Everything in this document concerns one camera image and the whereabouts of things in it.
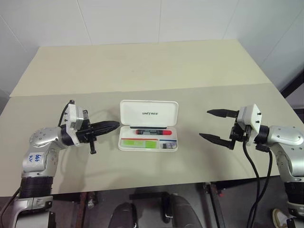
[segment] white table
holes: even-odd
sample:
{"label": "white table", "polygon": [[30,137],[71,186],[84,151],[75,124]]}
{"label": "white table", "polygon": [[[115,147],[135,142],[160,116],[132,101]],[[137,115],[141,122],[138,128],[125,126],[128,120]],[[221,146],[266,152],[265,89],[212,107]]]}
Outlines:
{"label": "white table", "polygon": [[[169,49],[170,51],[159,47],[171,45],[179,51],[174,52],[173,47]],[[195,63],[193,62],[195,59],[188,62],[184,57],[187,55],[183,55],[181,47],[179,47],[184,45],[198,45],[200,48],[208,49],[209,52],[200,51],[196,55],[200,59],[196,59]],[[179,75],[185,76],[182,79],[177,77],[177,81],[172,81],[172,83],[158,84],[162,90],[154,90],[157,89],[157,85],[148,83],[145,87],[146,81],[133,79],[139,74],[134,75],[130,72],[124,74],[122,71],[120,80],[123,83],[112,88],[114,84],[110,77],[105,75],[102,79],[95,77],[97,70],[102,69],[100,62],[97,63],[94,58],[89,61],[90,63],[83,62],[82,67],[80,66],[81,61],[70,62],[70,60],[67,60],[65,64],[61,63],[60,66],[57,65],[60,63],[58,58],[61,58],[62,55],[68,56],[69,50],[88,53],[94,51],[94,46],[44,47],[38,51],[0,117],[0,144],[3,151],[0,160],[0,181],[6,183],[1,186],[0,196],[11,195],[19,186],[21,163],[29,146],[30,135],[41,127],[56,126],[63,106],[70,99],[74,99],[76,105],[88,109],[92,123],[102,120],[119,121],[119,102],[123,99],[177,101],[180,106],[176,125],[179,149],[172,153],[120,151],[118,150],[119,130],[115,130],[98,137],[95,143],[97,150],[95,155],[89,154],[88,145],[80,148],[70,147],[61,151],[53,184],[54,194],[254,177],[240,143],[237,143],[235,149],[231,151],[214,145],[199,136],[199,133],[210,133],[224,139],[229,137],[234,120],[207,114],[206,111],[209,109],[238,110],[241,106],[256,103],[262,111],[262,124],[291,125],[304,130],[302,122],[289,104],[236,41],[174,42],[159,45],[140,44],[139,46],[143,56],[150,53],[149,50],[152,49],[152,46],[158,50],[150,55],[151,61],[157,59],[159,55],[172,55],[172,58],[166,58],[169,65],[165,63],[161,65],[166,68],[170,76],[173,75],[169,72],[170,67],[178,66],[176,62],[181,64],[183,61],[185,67],[180,67],[182,72]],[[110,47],[114,47],[116,51],[100,51],[103,48],[110,50]],[[99,53],[96,56],[103,56],[102,59],[107,59],[106,56],[108,56],[108,62],[113,61],[111,64],[116,65],[113,71],[118,71],[119,63],[122,61],[118,57],[120,52],[128,49],[128,45],[97,46],[95,48],[99,50],[96,51]],[[130,63],[132,57],[135,62],[138,61],[140,50],[137,50],[134,56],[125,52],[126,59]],[[183,50],[187,53],[189,49],[184,48]],[[213,59],[208,64],[205,63],[208,61],[207,56]],[[226,59],[230,64],[215,61],[215,59]],[[43,68],[41,65],[53,66],[52,69],[49,69],[53,73],[57,72],[53,80],[49,78],[49,75],[39,74]],[[60,85],[58,74],[64,69],[66,72],[68,69],[72,70],[72,65],[78,69],[87,69],[88,74],[82,78],[88,80],[83,80],[83,87],[80,87],[81,84],[75,80],[81,75],[81,73],[74,74],[76,71],[68,77],[70,84]],[[150,66],[151,64],[141,65],[141,71],[148,74],[152,69]],[[193,69],[193,71],[186,74],[188,69]],[[154,68],[153,71],[162,72],[160,69]],[[35,84],[36,79],[41,80],[39,76],[46,77],[45,83],[40,84],[39,89],[36,90],[30,81]],[[130,79],[137,83],[136,87],[127,83]],[[66,89],[60,91],[55,86],[56,84],[60,88],[65,87]],[[93,86],[94,93],[88,93],[90,92],[89,84]],[[138,86],[141,86],[142,91],[138,91]],[[268,155],[256,151],[253,146],[248,150],[256,163],[260,176],[265,176]],[[278,175],[275,161],[272,175]]]}

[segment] silver robot arm segment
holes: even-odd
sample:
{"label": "silver robot arm segment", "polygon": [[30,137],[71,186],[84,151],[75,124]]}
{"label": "silver robot arm segment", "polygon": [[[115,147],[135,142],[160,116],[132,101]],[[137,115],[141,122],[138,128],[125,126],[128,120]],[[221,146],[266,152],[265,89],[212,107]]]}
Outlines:
{"label": "silver robot arm segment", "polygon": [[256,149],[275,154],[280,176],[288,196],[289,213],[296,219],[289,219],[290,227],[304,225],[304,134],[295,127],[261,125],[262,114],[254,105],[242,107],[239,111],[227,109],[209,110],[207,113],[218,117],[235,118],[230,139],[223,140],[216,135],[200,133],[208,141],[233,150],[236,141],[252,142]]}
{"label": "silver robot arm segment", "polygon": [[304,218],[304,135],[293,127],[271,126],[266,144],[275,154],[289,213]]}
{"label": "silver robot arm segment", "polygon": [[87,110],[75,106],[71,100],[64,108],[58,127],[43,128],[29,139],[30,147],[22,162],[19,197],[14,201],[10,228],[55,228],[55,214],[51,195],[53,178],[60,150],[68,146],[90,143],[91,154],[96,153],[97,136],[119,127],[119,122],[90,123]]}

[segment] table surface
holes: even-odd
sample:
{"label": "table surface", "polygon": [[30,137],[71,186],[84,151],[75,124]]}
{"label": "table surface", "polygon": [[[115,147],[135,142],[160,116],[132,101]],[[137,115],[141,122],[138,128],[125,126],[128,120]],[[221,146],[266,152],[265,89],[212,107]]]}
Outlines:
{"label": "table surface", "polygon": [[237,40],[41,47],[10,96],[270,83]]}

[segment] white tiled wall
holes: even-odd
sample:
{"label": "white tiled wall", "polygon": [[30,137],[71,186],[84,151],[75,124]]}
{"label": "white tiled wall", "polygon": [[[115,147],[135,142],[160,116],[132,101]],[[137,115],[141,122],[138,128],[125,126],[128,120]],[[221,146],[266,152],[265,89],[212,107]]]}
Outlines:
{"label": "white tiled wall", "polygon": [[304,0],[0,0],[0,89],[39,46],[237,38],[281,89],[304,66]]}

